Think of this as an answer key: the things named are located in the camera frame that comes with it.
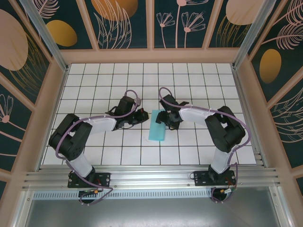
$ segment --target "dark green wallpaper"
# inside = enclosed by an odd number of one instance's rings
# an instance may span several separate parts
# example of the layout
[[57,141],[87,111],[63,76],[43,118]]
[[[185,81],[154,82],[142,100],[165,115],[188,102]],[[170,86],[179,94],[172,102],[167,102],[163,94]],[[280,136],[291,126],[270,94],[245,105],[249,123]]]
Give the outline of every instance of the dark green wallpaper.
[[32,21],[29,19],[28,15],[25,13],[25,10],[22,6],[22,4],[20,3],[19,0],[17,0],[17,3],[19,4],[20,8],[22,9],[23,13],[26,15],[28,21],[30,22],[30,24],[32,25],[33,29],[36,31],[37,35],[40,37],[40,40],[43,42],[43,45],[46,47],[48,53],[51,55],[51,57],[53,56],[52,53],[50,52],[50,50],[48,49],[48,47],[46,46],[44,40],[41,38],[41,36],[39,35],[38,30],[36,29],[36,27],[34,26],[34,24],[32,23]]
[[291,167],[303,165],[303,79],[270,111]]
[[240,2],[223,1],[209,48],[241,46],[262,2],[259,0],[242,1],[241,4]]
[[147,48],[145,0],[85,3],[100,49]]
[[255,45],[257,44],[257,41],[259,40],[259,37],[261,36],[261,34],[264,32],[268,22],[270,21],[271,17],[273,16],[273,14],[275,13],[275,10],[277,9],[277,7],[279,6],[281,0],[276,0],[275,6],[273,7],[273,9],[271,10],[267,20],[265,21],[262,29],[260,30],[260,32],[258,33],[255,41],[253,42],[253,44],[251,45],[250,49],[248,50],[248,55],[250,55],[250,53],[252,52],[252,50],[255,48]]
[[49,61],[8,1],[0,2],[0,73],[36,102]]
[[178,48],[202,47],[214,0],[185,2],[155,0],[155,48],[175,48],[176,39]]
[[297,183],[303,196],[303,177],[297,178]]
[[60,50],[92,49],[76,0],[33,3]]
[[303,66],[303,8],[288,1],[251,63],[269,101]]
[[5,186],[6,186],[6,182],[0,181],[0,200],[1,200],[1,197],[4,193]]
[[32,112],[0,85],[0,168],[11,171]]

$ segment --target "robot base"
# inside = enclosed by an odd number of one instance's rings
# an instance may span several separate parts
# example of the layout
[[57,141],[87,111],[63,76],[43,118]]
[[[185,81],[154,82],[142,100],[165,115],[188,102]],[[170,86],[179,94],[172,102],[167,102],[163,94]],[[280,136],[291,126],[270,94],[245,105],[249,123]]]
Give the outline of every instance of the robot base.
[[[110,173],[95,173],[92,183],[109,187]],[[83,182],[75,173],[69,174],[68,188],[93,188],[93,186]]]
[[195,171],[193,180],[195,186],[228,186],[229,183],[236,184],[235,173],[232,170],[227,170],[219,175],[219,178],[214,182],[209,177],[209,171]]

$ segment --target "metal frame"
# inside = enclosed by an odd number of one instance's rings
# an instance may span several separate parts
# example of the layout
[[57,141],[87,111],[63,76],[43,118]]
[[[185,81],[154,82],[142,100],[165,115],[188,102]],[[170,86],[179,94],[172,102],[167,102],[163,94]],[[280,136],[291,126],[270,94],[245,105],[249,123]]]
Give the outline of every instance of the metal frame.
[[263,2],[260,11],[258,12],[256,19],[252,23],[250,29],[248,30],[242,45],[234,59],[234,68],[237,69],[240,67],[241,63],[243,62],[245,56],[247,55],[251,45],[255,41],[256,37],[258,36],[259,32],[261,31],[262,27],[264,26],[267,17],[269,16],[271,10],[273,9],[276,0],[266,0]]
[[294,227],[294,221],[286,203],[282,187],[269,187],[271,198],[282,227]]
[[[208,170],[208,166],[94,166],[96,172],[110,172],[114,189],[182,189],[196,188],[190,174]],[[239,166],[238,186],[257,187],[279,185],[274,168]],[[41,166],[39,172],[29,172],[24,190],[71,190],[67,188],[68,166]]]
[[238,91],[238,94],[239,94],[239,97],[240,97],[240,103],[241,103],[241,106],[243,108],[244,117],[246,117],[245,118],[246,123],[247,123],[247,125],[248,125],[248,127],[250,128],[250,131],[251,131],[251,135],[252,135],[251,144],[253,145],[253,148],[256,150],[256,152],[260,153],[262,161],[263,161],[263,165],[265,167],[268,167],[268,161],[266,159],[264,149],[263,149],[262,144],[260,142],[260,138],[259,138],[258,134],[256,133],[255,119],[254,119],[254,117],[251,113],[251,109],[250,109],[250,106],[248,104],[246,94],[243,91],[243,86],[242,86],[241,79],[238,75],[237,70],[233,69],[232,74],[233,74],[233,78],[234,78],[234,81],[236,83],[236,88],[237,88],[237,91]]
[[27,191],[21,192],[19,197],[17,211],[13,217],[11,227],[24,227],[29,215],[30,207],[34,197],[34,192]]
[[[104,192],[97,195],[90,195],[82,200],[99,199],[104,196]],[[116,189],[105,199],[124,200],[124,199],[175,199],[175,198],[209,198],[211,197],[210,188],[194,189],[150,189],[150,190],[120,190]],[[79,191],[36,191],[33,200],[78,200]]]

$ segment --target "orange circle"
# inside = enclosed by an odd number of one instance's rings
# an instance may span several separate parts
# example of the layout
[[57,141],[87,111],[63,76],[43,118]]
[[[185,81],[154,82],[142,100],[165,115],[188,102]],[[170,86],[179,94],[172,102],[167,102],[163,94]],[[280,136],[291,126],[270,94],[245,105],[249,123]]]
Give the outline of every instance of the orange circle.
[[133,16],[138,9],[138,0],[91,0],[91,3],[98,14],[112,21],[121,21],[124,19],[123,9],[126,11],[128,17]]
[[275,49],[267,50],[260,62],[260,77],[264,83],[270,84],[278,76],[282,65],[281,55]]

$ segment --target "leaf illustration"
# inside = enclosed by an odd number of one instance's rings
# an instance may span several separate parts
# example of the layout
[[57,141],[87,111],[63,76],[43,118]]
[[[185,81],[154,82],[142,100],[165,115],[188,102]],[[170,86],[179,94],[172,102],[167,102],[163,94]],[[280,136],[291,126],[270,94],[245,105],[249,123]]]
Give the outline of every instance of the leaf illustration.
[[286,13],[287,21],[292,25],[297,25],[303,21],[303,0],[292,0]]
[[42,18],[50,19],[60,6],[58,0],[33,0],[39,15]]
[[272,115],[282,142],[303,140],[303,88],[292,98],[277,103]]
[[122,18],[119,21],[119,37],[116,46],[113,48],[121,49],[125,44],[127,45],[126,49],[129,47],[131,40],[132,40],[132,27],[131,22],[129,20],[127,12],[123,9],[121,10],[120,7],[118,8],[118,14]]
[[275,39],[279,49],[293,50],[303,40],[303,24],[284,26]]
[[107,49],[108,47],[108,33],[106,28],[104,27],[104,19],[103,17],[99,17],[97,14],[95,14],[95,17],[98,21],[99,25],[99,34],[98,34],[98,44],[101,46],[102,49]]
[[95,3],[101,15],[104,16],[99,17],[94,13],[99,25],[100,47],[102,49],[128,48],[132,40],[132,28],[127,12],[121,9],[117,2],[115,8],[109,0],[104,0],[103,3],[96,0]]
[[273,117],[279,117],[284,113],[287,113],[293,106],[303,102],[303,88],[292,98],[280,102],[274,105],[272,115]]

